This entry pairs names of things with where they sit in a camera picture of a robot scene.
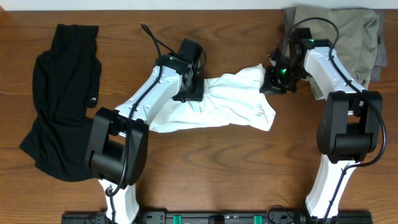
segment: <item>white wall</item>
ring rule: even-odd
[[[398,9],[398,0],[0,0],[0,6],[6,11],[282,9],[295,4]]]

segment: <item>gray cloth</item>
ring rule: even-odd
[[[285,31],[293,24],[309,17],[323,17],[334,22],[340,31],[340,39],[336,51],[342,64],[358,83],[368,87],[371,73],[375,80],[379,77],[380,68],[387,64],[386,50],[382,40],[382,23],[384,13],[368,9],[342,9],[330,10],[312,6],[299,6],[284,10]],[[308,21],[299,27],[311,28],[314,38],[335,38],[335,31],[331,25],[323,21]],[[287,41],[282,52],[289,55]],[[312,78],[311,83],[315,98],[323,95]]]

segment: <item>towel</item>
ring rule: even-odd
[[[169,100],[149,129],[168,133],[181,129],[220,127],[229,124],[250,125],[269,131],[275,111],[259,89],[264,82],[262,64],[237,74],[205,79],[203,101]]]

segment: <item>crumpled white cloth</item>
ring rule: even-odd
[[[169,100],[159,111],[149,129],[168,133],[181,129],[219,127],[228,124],[250,125],[269,131],[275,111],[259,89],[264,81],[261,64],[205,79],[203,101],[185,103]]]

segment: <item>beige cloth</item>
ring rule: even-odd
[[[312,6],[298,6],[294,24],[309,17],[332,21],[339,29],[337,56],[349,74],[366,89],[370,82],[377,55],[377,31],[380,15],[369,9],[330,10]],[[309,27],[314,39],[336,38],[335,29],[323,21],[307,21],[298,27]],[[317,100],[324,98],[313,78],[308,79]]]

